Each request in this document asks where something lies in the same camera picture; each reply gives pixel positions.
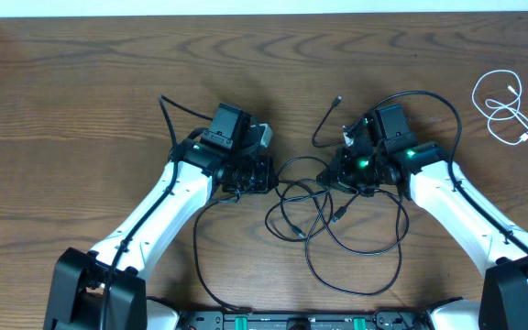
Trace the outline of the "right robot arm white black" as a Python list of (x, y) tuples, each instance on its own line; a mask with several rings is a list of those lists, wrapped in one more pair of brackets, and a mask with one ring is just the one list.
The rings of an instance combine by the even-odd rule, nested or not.
[(477, 302), (452, 299), (423, 314), (431, 329), (528, 329), (528, 232), (480, 193), (434, 142), (376, 150), (340, 149), (318, 180), (370, 196), (392, 185), (433, 216), (484, 278)]

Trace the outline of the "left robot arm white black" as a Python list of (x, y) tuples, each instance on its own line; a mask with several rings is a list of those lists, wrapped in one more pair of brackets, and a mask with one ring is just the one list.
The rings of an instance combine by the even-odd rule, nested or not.
[(88, 252), (70, 247), (59, 257), (45, 328), (175, 328), (179, 313), (146, 290), (169, 244), (217, 189), (241, 196), (267, 193), (277, 184), (269, 155), (183, 140), (157, 184), (116, 230)]

